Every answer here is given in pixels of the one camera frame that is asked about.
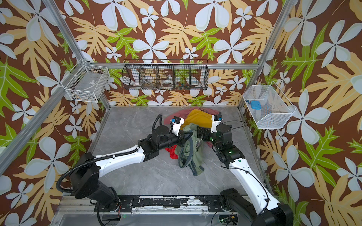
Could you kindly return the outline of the olive green cloth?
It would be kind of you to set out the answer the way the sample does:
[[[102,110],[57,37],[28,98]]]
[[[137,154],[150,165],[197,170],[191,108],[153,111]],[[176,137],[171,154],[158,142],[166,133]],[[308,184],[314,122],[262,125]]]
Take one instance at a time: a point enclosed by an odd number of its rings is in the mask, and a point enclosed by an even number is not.
[[[198,138],[198,125],[191,123],[184,127],[184,132],[192,132],[191,137],[185,142],[183,147],[177,146],[175,154],[178,155],[178,165],[180,168],[189,167],[193,176],[198,176],[204,172],[203,163],[203,143]]]

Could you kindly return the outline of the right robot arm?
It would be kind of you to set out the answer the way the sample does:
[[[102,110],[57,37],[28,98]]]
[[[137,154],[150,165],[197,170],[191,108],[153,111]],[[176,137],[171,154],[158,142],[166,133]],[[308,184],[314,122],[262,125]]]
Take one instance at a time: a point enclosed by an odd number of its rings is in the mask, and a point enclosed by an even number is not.
[[[252,171],[245,155],[233,144],[231,127],[219,124],[215,129],[197,127],[197,137],[210,141],[221,167],[230,170],[242,185],[249,200],[230,188],[221,192],[222,207],[237,212],[252,226],[292,226],[293,211],[280,203]]]

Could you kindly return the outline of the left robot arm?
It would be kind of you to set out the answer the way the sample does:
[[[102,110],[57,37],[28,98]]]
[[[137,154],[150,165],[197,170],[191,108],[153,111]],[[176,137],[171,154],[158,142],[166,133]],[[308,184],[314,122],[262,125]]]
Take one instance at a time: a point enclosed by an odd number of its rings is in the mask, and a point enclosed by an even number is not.
[[[62,193],[71,193],[77,199],[89,198],[96,206],[106,212],[120,208],[120,199],[114,188],[105,185],[99,179],[122,167],[143,163],[159,155],[160,150],[175,145],[184,146],[191,133],[181,131],[185,119],[174,117],[170,127],[162,124],[159,114],[152,125],[151,134],[128,149],[106,155],[84,154],[79,163],[64,173],[56,182],[56,188]]]

